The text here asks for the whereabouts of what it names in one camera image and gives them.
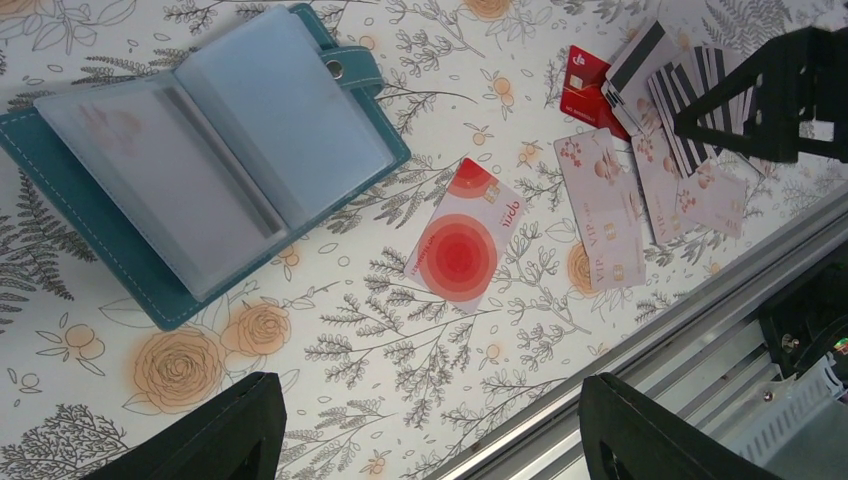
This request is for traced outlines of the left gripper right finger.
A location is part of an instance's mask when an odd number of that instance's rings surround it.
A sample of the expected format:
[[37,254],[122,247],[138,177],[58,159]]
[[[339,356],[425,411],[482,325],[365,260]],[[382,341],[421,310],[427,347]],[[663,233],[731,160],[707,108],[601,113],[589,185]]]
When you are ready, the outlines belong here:
[[775,479],[605,372],[585,378],[578,406],[592,479]]

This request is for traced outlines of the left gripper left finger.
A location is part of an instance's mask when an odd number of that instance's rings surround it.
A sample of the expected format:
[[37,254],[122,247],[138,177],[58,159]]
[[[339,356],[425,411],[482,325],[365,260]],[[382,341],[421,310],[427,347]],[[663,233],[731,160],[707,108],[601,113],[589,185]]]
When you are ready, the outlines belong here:
[[287,414],[279,376],[254,372],[87,479],[273,479]]

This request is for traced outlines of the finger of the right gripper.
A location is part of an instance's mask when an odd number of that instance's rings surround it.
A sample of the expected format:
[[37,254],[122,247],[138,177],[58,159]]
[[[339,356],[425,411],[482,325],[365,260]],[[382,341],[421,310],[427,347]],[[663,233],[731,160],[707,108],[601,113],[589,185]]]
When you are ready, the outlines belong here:
[[[752,89],[753,116],[741,134],[698,125]],[[847,162],[847,29],[805,27],[767,41],[725,79],[674,117],[688,140],[777,163],[801,152]]]

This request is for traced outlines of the teal card holder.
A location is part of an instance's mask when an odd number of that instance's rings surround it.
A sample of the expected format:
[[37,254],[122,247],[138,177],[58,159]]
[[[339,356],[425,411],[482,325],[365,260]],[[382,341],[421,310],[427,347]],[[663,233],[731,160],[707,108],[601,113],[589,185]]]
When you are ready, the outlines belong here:
[[[372,53],[275,6],[171,70],[37,99],[1,145],[163,330],[410,158]],[[71,109],[123,109],[139,158],[83,149]]]

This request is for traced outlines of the black striped card pile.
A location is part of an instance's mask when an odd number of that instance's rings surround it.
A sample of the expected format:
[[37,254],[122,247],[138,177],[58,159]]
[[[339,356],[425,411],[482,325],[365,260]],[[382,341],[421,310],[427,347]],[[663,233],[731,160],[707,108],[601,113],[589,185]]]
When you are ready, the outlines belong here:
[[722,149],[677,136],[674,119],[742,61],[738,52],[716,46],[681,49],[659,21],[650,20],[608,69],[601,93],[630,136],[662,128],[687,178]]

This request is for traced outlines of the red bank card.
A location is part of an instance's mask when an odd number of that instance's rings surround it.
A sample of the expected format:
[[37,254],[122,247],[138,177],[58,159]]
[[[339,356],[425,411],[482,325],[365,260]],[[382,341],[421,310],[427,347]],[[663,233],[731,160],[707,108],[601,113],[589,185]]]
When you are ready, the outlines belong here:
[[611,134],[629,142],[630,135],[614,116],[601,92],[610,64],[592,53],[571,45],[565,65],[560,110],[592,127],[608,128]]

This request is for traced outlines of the floral table mat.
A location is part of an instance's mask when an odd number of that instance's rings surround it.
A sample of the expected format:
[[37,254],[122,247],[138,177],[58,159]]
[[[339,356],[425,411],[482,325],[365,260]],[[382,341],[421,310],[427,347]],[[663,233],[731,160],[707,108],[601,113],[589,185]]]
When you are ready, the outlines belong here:
[[[556,139],[568,50],[606,61],[650,20],[748,55],[847,23],[841,1],[316,1],[377,59],[411,159],[173,332],[159,330],[15,162],[1,160],[1,475],[79,479],[241,377],[279,374],[279,479],[423,479],[845,183],[833,160],[753,170],[740,238],[645,248],[644,285],[589,282]],[[403,276],[462,160],[528,209],[475,314]]]

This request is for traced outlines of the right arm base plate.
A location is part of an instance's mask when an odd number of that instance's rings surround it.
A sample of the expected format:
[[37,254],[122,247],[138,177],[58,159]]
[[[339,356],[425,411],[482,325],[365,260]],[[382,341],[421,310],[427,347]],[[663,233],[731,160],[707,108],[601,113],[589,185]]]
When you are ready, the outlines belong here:
[[784,378],[802,376],[831,355],[847,383],[847,262],[821,262],[764,303],[759,324],[771,360]]

